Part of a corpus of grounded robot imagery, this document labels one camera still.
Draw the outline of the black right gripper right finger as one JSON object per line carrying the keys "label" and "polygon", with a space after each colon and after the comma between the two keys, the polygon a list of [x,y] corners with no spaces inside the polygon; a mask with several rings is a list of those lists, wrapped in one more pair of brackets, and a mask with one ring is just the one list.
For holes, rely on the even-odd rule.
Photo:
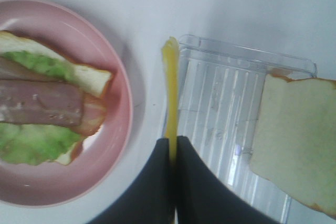
{"label": "black right gripper right finger", "polygon": [[277,223],[221,183],[186,136],[177,138],[178,223]]}

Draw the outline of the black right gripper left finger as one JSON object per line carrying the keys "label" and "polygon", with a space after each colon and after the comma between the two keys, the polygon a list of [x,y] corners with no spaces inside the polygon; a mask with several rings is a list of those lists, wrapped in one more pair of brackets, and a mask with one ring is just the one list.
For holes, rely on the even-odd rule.
{"label": "black right gripper left finger", "polygon": [[126,191],[90,223],[172,223],[169,141],[161,138],[145,166]]}

